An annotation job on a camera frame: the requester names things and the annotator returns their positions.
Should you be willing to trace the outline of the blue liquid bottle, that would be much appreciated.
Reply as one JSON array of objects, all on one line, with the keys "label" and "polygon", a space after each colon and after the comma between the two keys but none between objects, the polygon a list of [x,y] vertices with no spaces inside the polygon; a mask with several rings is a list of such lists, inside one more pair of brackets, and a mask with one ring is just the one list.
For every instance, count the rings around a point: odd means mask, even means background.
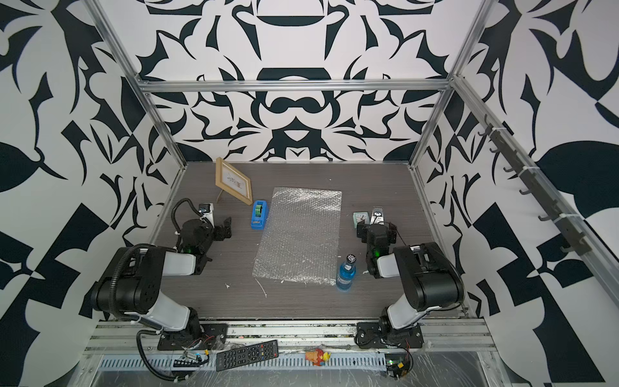
[{"label": "blue liquid bottle", "polygon": [[340,265],[336,286],[341,291],[348,291],[351,288],[352,282],[356,275],[356,256],[349,254]]}]

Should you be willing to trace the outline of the clear bubble wrap sheet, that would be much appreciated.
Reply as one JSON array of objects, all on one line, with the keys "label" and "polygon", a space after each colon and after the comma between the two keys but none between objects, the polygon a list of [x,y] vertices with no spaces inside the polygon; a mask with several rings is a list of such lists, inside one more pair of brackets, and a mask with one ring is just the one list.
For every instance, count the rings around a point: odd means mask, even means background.
[{"label": "clear bubble wrap sheet", "polygon": [[252,275],[334,285],[343,193],[276,187]]}]

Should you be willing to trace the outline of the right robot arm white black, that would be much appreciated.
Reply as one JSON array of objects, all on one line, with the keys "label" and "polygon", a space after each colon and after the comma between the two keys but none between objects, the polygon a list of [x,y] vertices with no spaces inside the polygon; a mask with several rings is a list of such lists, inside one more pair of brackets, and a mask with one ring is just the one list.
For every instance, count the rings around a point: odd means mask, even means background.
[{"label": "right robot arm white black", "polygon": [[391,223],[358,223],[356,235],[366,244],[368,273],[376,279],[401,280],[403,295],[380,317],[383,332],[400,334],[430,312],[461,306],[461,275],[437,243],[395,247],[398,229]]}]

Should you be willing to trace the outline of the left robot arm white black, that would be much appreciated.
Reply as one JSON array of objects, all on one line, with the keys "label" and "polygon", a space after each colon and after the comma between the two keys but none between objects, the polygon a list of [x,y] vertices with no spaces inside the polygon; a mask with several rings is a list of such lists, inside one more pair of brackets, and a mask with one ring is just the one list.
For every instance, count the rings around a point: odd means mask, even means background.
[{"label": "left robot arm white black", "polygon": [[163,277],[199,276],[215,242],[232,237],[232,219],[215,226],[208,219],[190,219],[178,232],[175,248],[149,243],[119,248],[90,292],[95,311],[121,321],[141,323],[166,333],[201,336],[197,311],[176,303],[161,290]]}]

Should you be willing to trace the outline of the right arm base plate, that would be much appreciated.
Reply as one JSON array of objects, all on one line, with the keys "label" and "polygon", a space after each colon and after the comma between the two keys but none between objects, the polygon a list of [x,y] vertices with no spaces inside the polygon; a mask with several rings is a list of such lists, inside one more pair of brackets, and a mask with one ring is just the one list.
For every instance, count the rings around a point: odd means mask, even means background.
[{"label": "right arm base plate", "polygon": [[355,343],[362,349],[412,348],[424,345],[421,327],[417,324],[401,330],[394,330],[381,322],[358,322]]}]

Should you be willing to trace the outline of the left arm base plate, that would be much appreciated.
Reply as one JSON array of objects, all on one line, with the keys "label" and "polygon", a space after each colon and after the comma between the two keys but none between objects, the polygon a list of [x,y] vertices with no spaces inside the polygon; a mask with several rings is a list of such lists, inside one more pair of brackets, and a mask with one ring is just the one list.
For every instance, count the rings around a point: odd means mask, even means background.
[{"label": "left arm base plate", "polygon": [[163,332],[159,339],[159,351],[219,350],[227,342],[228,325],[225,323],[202,323],[195,333],[185,329],[180,332]]}]

